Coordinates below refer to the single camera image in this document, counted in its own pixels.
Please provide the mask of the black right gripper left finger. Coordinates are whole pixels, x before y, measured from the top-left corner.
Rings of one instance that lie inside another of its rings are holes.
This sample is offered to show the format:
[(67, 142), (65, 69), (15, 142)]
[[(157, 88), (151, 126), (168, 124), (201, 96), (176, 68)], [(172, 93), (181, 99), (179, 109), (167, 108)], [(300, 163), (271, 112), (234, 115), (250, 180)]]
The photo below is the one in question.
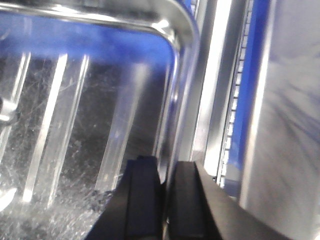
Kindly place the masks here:
[(120, 183), (87, 240), (160, 240), (163, 189), (157, 158), (128, 160)]

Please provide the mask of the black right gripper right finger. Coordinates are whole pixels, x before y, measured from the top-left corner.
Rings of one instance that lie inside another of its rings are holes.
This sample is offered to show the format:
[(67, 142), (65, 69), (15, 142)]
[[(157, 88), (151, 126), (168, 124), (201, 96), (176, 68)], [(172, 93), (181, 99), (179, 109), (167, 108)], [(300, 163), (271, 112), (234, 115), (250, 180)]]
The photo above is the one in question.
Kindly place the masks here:
[(168, 203), (171, 240), (287, 239), (241, 208), (197, 162), (177, 162)]

